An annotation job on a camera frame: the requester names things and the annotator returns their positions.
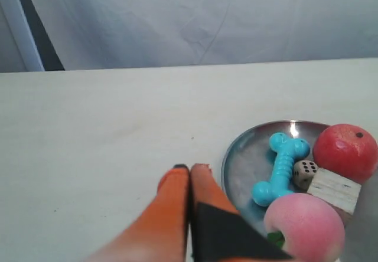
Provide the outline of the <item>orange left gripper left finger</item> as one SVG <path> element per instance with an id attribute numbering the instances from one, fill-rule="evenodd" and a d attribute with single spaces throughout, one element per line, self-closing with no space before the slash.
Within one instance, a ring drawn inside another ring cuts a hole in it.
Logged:
<path id="1" fill-rule="evenodd" d="M 171 168 L 140 216 L 86 261 L 184 261 L 188 235 L 190 172 Z"/>

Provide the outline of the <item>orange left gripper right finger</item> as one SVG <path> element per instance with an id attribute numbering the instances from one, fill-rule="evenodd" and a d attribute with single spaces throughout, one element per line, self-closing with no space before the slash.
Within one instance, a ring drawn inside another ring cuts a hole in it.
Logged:
<path id="1" fill-rule="evenodd" d="M 194 261 L 294 261 L 242 218 L 208 164 L 193 165 L 190 183 Z"/>

